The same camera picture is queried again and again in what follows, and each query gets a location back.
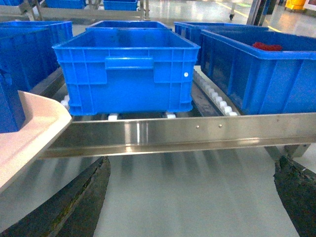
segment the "yellow bin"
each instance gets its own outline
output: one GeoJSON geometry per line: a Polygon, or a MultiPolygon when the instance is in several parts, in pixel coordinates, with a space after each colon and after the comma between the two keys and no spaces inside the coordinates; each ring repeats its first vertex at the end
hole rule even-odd
{"type": "Polygon", "coordinates": [[[291,10],[303,10],[306,0],[287,0],[285,9],[289,8],[291,10]]]}

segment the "crate handle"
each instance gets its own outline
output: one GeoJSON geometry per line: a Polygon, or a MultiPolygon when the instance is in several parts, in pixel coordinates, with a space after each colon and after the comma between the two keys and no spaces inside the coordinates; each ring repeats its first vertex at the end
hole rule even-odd
{"type": "Polygon", "coordinates": [[[106,70],[153,70],[154,59],[152,57],[106,57],[106,70]]]}

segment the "epoxy floor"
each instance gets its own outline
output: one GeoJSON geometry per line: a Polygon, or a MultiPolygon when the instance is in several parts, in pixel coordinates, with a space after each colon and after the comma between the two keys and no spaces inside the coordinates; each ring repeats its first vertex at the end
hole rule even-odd
{"type": "MultiPolygon", "coordinates": [[[[151,0],[151,19],[229,22],[228,3],[151,0]]],[[[238,5],[233,22],[247,21],[238,5]]],[[[316,36],[316,18],[277,6],[272,28],[316,36]]],[[[85,25],[74,25],[74,34],[85,25]]],[[[316,145],[302,165],[316,172],[316,145]]],[[[49,199],[95,158],[37,160],[0,194],[0,232],[49,199]]],[[[94,237],[297,237],[263,148],[111,157],[111,177],[94,237]]]]}

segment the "red object in crate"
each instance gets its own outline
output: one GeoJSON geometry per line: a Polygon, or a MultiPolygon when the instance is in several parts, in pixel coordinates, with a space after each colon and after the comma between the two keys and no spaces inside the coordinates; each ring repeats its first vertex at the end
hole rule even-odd
{"type": "Polygon", "coordinates": [[[265,51],[281,51],[283,49],[279,44],[268,45],[261,42],[255,42],[252,46],[265,51]]]}

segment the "blue plastic crate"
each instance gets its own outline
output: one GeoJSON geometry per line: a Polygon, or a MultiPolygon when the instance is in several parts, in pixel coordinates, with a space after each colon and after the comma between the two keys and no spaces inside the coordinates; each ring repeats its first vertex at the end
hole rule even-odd
{"type": "Polygon", "coordinates": [[[25,115],[16,86],[10,74],[0,69],[0,133],[17,132],[25,115]]]}
{"type": "Polygon", "coordinates": [[[8,21],[0,22],[0,27],[48,28],[52,46],[73,37],[73,23],[71,21],[8,21]]]}
{"type": "Polygon", "coordinates": [[[164,23],[158,21],[99,21],[89,26],[89,28],[153,28],[169,29],[164,23]]]}
{"type": "Polygon", "coordinates": [[[45,0],[51,8],[83,9],[86,6],[85,0],[45,0]]]}
{"type": "Polygon", "coordinates": [[[23,0],[0,0],[0,5],[18,6],[23,3],[23,0]]]}
{"type": "Polygon", "coordinates": [[[316,39],[202,31],[202,71],[248,115],[316,112],[316,39]],[[280,44],[283,51],[252,47],[280,44]]]}
{"type": "Polygon", "coordinates": [[[138,0],[104,1],[104,10],[136,11],[138,0]]]}
{"type": "MultiPolygon", "coordinates": [[[[230,30],[230,31],[267,31],[267,27],[258,27],[252,25],[241,25],[241,24],[231,24],[231,23],[211,23],[211,22],[174,22],[175,33],[181,35],[182,37],[202,46],[202,30],[208,31],[218,31],[218,30],[230,30]]],[[[197,64],[201,63],[201,50],[198,52],[197,64]]]]}
{"type": "Polygon", "coordinates": [[[72,115],[192,109],[199,46],[171,31],[94,28],[53,48],[72,115]]]}
{"type": "Polygon", "coordinates": [[[0,67],[11,74],[19,90],[30,91],[55,70],[47,39],[48,29],[0,27],[0,67]]]}

